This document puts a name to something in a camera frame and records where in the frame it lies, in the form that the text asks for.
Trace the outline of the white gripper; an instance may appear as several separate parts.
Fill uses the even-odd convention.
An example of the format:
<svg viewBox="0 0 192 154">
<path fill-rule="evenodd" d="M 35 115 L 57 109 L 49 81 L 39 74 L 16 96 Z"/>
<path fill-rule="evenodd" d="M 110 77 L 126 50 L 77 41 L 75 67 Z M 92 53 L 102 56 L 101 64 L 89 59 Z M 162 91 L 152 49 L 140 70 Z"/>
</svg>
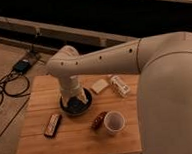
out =
<svg viewBox="0 0 192 154">
<path fill-rule="evenodd" d="M 78 96 L 78 99 L 82 101 L 84 104 L 88 102 L 86 94 L 82 94 L 82 87 L 79 82 L 79 77 L 70 76 L 70 77 L 62 77 L 59 79 L 60 83 L 60 91 L 62 93 L 62 104 L 64 107 L 68 107 L 69 98 L 73 96 Z"/>
</svg>

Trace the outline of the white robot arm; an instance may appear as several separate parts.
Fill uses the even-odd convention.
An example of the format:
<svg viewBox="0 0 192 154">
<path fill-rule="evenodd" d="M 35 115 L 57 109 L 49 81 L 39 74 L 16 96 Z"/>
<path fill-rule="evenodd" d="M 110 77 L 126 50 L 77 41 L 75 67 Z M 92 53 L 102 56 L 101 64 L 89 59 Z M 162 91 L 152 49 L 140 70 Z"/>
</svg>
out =
<svg viewBox="0 0 192 154">
<path fill-rule="evenodd" d="M 137 74 L 143 154 L 192 154 L 192 33 L 159 34 L 82 56 L 64 46 L 46 66 L 68 97 L 80 93 L 79 75 Z"/>
</svg>

